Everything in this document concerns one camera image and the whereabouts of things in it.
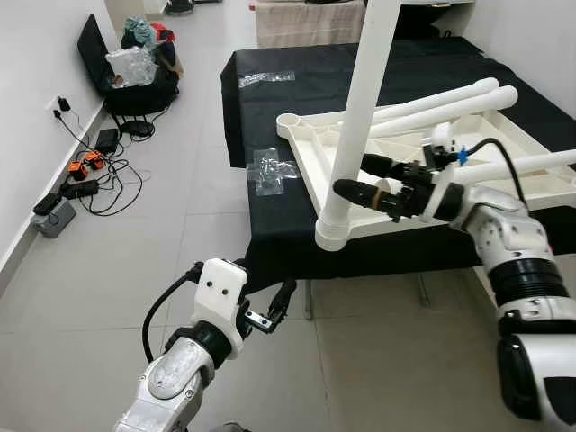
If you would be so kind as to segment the wide clear tape patch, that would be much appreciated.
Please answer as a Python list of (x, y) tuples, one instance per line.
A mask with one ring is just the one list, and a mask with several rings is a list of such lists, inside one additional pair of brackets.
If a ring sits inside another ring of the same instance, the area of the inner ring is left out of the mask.
[(276, 148), (254, 149), (246, 172), (248, 188), (256, 196), (280, 196), (288, 178), (300, 178), (296, 162), (283, 160)]

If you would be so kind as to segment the black tablecloth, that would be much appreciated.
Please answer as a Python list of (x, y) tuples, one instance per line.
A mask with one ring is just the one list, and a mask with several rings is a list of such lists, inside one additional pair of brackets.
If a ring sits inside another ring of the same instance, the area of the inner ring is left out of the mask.
[[(346, 106), (355, 44), (242, 49), (220, 69), (222, 122), (231, 167), (243, 168), (254, 149), (277, 149), (291, 155), (288, 141), (275, 131), (283, 113), (312, 115)], [(295, 81), (259, 83), (238, 88), (241, 76), (293, 71)], [(518, 102), (505, 111), (545, 149), (575, 149), (576, 121), (544, 98), (503, 63), (487, 58), (460, 37), (398, 40), (391, 46), (380, 104), (400, 104), (456, 89), (485, 77), (514, 86)], [(263, 291), (284, 280), (406, 275), (468, 270), (478, 266), (472, 239), (445, 225), (354, 239), (339, 251), (314, 243), (317, 214), (300, 178), (285, 182), (280, 196), (248, 194), (251, 239), (244, 252), (247, 293)]]

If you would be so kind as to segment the white plastic table top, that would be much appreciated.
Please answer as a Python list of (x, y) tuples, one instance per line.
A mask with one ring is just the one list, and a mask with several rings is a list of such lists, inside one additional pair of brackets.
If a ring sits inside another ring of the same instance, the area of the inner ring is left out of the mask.
[[(547, 155), (563, 149), (547, 149), (502, 112), (488, 111), (461, 116), (451, 121), (455, 132), (455, 143), (460, 149), (471, 149), (484, 139), (501, 141), (511, 159), (532, 155)], [(343, 126), (342, 112), (322, 112), (321, 114), (299, 115), (296, 112), (283, 112), (275, 120), (277, 136), (285, 139), (292, 149), (296, 166), (304, 177), (306, 190), (311, 197), (311, 204), (316, 213), (324, 210), (332, 189), (332, 168), (337, 152), (340, 132)], [(417, 162), (425, 164), (423, 151), (424, 139), (431, 129), (414, 130), (400, 136), (386, 139), (367, 139), (364, 152), (366, 155), (382, 155), (399, 162)], [(481, 164), (503, 157), (493, 145), (479, 149), (476, 155), (466, 157), (464, 164)], [(535, 170), (519, 175), (526, 197), (526, 204), (532, 211), (551, 209), (551, 207), (573, 206), (576, 204), (575, 170), (571, 165), (547, 170)], [(482, 181), (477, 184), (486, 188), (505, 191), (514, 196), (516, 193), (513, 177), (498, 180)], [(400, 233), (400, 231), (429, 228), (437, 225), (437, 220), (402, 218), (392, 222), (390, 217), (381, 212), (367, 210), (361, 206), (351, 206), (348, 213), (350, 239), (366, 238)]]

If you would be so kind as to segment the long clear tape strip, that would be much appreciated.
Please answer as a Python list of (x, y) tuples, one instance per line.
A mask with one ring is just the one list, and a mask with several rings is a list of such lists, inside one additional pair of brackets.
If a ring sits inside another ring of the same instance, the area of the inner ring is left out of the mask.
[(259, 71), (259, 73), (241, 76), (238, 79), (238, 89), (254, 86), (259, 83), (277, 83), (295, 81), (293, 71)]

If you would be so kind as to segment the large black bowl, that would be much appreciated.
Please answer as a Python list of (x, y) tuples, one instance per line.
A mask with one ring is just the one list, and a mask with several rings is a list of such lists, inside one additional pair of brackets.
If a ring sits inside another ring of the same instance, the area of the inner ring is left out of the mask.
[(435, 26), (450, 9), (472, 4), (474, 0), (400, 0), (395, 40), (428, 40), (439, 37)]

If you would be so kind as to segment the beige woven bench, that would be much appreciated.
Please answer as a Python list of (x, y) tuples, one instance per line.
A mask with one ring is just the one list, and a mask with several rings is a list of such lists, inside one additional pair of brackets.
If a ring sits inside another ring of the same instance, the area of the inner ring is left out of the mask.
[(365, 0), (251, 0), (259, 47), (354, 44), (361, 37)]

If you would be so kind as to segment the oval black power adapter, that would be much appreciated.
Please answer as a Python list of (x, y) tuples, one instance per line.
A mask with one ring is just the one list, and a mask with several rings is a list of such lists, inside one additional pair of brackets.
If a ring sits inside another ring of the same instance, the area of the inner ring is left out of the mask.
[(122, 121), (118, 128), (120, 132), (128, 133), (129, 136), (135, 137), (135, 139), (148, 139), (155, 133), (155, 124), (148, 120)]

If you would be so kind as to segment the black power strip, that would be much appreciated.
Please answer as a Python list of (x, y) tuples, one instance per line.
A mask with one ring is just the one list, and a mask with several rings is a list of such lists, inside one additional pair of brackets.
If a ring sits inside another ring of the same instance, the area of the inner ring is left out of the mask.
[(78, 184), (62, 184), (58, 189), (58, 193), (63, 198), (79, 199), (84, 197), (95, 196), (100, 190), (100, 185), (97, 180), (85, 180), (78, 182)]

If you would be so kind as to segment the square black power adapter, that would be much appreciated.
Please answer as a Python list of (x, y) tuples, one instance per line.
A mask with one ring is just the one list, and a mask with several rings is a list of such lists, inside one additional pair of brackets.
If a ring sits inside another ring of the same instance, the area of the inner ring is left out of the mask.
[(100, 129), (97, 140), (92, 148), (103, 155), (114, 155), (121, 144), (121, 132), (119, 129)]

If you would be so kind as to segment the grey box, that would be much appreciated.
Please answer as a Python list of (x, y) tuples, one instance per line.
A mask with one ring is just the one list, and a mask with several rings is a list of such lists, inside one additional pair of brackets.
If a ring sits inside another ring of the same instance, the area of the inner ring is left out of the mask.
[(31, 225), (45, 238), (54, 239), (76, 217), (76, 210), (67, 198), (47, 193), (33, 206)]

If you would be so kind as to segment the clear plastic bag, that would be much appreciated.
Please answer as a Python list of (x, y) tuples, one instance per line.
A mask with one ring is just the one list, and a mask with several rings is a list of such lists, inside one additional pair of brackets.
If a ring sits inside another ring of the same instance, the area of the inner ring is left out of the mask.
[(104, 60), (112, 69), (108, 82), (114, 89), (148, 86), (155, 82), (156, 74), (160, 70), (155, 54), (145, 47), (118, 49), (104, 54)]

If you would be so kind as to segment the red cloth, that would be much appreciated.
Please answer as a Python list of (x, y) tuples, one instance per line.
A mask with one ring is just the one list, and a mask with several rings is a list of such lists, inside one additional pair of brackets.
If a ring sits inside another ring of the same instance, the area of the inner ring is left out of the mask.
[(156, 44), (173, 44), (176, 41), (176, 34), (164, 24), (152, 22), (149, 24), (153, 33), (155, 33)]

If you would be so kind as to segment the black open bag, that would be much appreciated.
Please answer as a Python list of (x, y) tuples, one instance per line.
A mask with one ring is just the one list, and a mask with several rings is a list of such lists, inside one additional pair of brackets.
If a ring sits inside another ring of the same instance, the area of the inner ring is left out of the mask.
[(81, 34), (76, 40), (76, 49), (83, 63), (87, 78), (103, 98), (104, 109), (120, 116), (143, 116), (164, 111), (180, 95), (178, 74), (162, 65), (154, 49), (157, 64), (155, 82), (148, 85), (114, 89), (108, 82), (112, 75), (110, 65), (104, 60), (104, 54), (111, 53), (104, 44), (97, 18), (91, 13), (86, 18)]

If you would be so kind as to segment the teal cloth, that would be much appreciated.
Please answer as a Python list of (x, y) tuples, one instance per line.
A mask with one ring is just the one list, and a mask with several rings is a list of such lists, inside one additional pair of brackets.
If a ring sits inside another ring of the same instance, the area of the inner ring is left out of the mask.
[(131, 47), (151, 47), (157, 45), (157, 32), (151, 22), (138, 16), (129, 16), (124, 21), (123, 36), (121, 37), (121, 47), (130, 49)]

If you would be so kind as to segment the white wall socket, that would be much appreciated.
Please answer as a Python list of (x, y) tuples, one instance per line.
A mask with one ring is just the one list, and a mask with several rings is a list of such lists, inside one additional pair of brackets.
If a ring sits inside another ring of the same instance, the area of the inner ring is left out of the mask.
[(73, 104), (63, 95), (54, 95), (47, 103), (46, 110), (54, 113), (69, 113), (73, 111)]

